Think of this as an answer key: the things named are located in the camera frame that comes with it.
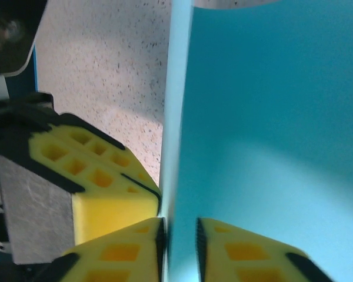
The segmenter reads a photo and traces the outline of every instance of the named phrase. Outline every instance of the yellow gripper pad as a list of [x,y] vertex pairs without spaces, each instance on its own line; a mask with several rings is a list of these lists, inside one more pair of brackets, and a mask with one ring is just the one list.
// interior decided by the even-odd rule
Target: yellow gripper pad
[[165,232],[151,218],[68,250],[34,282],[161,282]]
[[201,282],[332,282],[301,250],[214,219],[197,220]]
[[9,118],[0,189],[16,264],[157,216],[161,192],[122,143],[69,113],[20,105]]

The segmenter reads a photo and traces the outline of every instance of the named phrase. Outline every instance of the yellow foam block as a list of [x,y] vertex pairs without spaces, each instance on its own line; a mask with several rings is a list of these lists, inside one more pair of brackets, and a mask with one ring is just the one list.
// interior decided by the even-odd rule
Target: yellow foam block
[[164,248],[164,220],[151,218],[68,250],[35,282],[160,282]]
[[82,127],[69,125],[52,126],[50,133],[91,158],[104,162],[108,167],[125,173],[132,179],[159,193],[159,188],[152,177],[127,147],[125,150],[121,150]]
[[120,170],[71,143],[51,133],[36,133],[29,149],[32,159],[85,189],[72,194],[75,244],[157,215],[160,195],[154,187],[123,177]]
[[[295,247],[213,219],[198,219],[197,229],[202,282],[331,281]],[[287,254],[310,267],[310,279]]]

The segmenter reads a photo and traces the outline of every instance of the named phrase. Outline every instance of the speckled countertop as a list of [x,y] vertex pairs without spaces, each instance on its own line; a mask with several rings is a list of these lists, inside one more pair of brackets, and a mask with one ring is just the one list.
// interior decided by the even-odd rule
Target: speckled countertop
[[49,0],[38,88],[128,146],[158,183],[170,0]]

